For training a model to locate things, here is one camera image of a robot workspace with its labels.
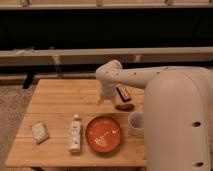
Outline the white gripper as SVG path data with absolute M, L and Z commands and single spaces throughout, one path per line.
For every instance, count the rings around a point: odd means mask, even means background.
M 114 83 L 103 82 L 101 84 L 101 97 L 98 100 L 97 105 L 101 105 L 104 99 L 113 99 L 113 105 L 120 104 L 120 97 L 116 95 L 116 85 Z

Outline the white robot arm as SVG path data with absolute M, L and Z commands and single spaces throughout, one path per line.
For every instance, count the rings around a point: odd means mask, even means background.
M 213 71 L 183 66 L 125 69 L 112 60 L 95 77 L 102 101 L 114 99 L 117 84 L 144 91 L 147 171 L 211 171 L 207 116 L 213 106 Z

